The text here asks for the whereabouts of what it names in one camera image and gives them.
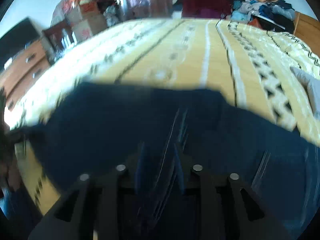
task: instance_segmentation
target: yellow bedspread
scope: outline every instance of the yellow bedspread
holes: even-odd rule
[[[319,63],[305,43],[288,33],[215,19],[129,21],[77,46],[48,70],[15,107],[12,127],[45,122],[65,95],[87,78],[220,90],[230,104],[289,131],[298,129],[319,146],[320,122],[289,69],[301,68],[320,79]],[[21,149],[17,157],[24,183],[45,214],[59,194],[31,147]]]

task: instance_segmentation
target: television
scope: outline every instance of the television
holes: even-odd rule
[[[25,18],[2,38],[0,38],[0,73],[4,70],[4,64],[18,52],[25,49],[40,35],[32,25],[29,18]]]

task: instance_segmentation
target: drawer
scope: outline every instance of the drawer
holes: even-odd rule
[[[34,83],[49,67],[50,64],[47,59],[42,59],[38,64],[31,68],[22,79],[20,79],[20,81],[9,94],[7,93],[6,106],[10,111],[14,109],[14,106],[19,99],[25,95],[25,93],[34,85]]]
[[[1,74],[0,86],[11,93],[16,84],[32,69],[38,62],[45,58],[45,51],[40,41],[35,41],[20,54],[12,64]]]

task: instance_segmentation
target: cardboard box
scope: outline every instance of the cardboard box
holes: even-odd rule
[[[77,25],[79,22],[89,19],[93,16],[99,15],[98,5],[95,1],[77,5],[69,13],[65,15],[71,27]]]
[[[90,17],[72,27],[78,42],[85,41],[105,29],[107,29],[107,21],[101,14]]]

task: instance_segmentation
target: wooden chair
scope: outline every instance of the wooden chair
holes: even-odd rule
[[[66,20],[63,20],[42,33],[48,39],[54,50],[67,49],[71,44],[76,43],[72,37],[72,29]]]

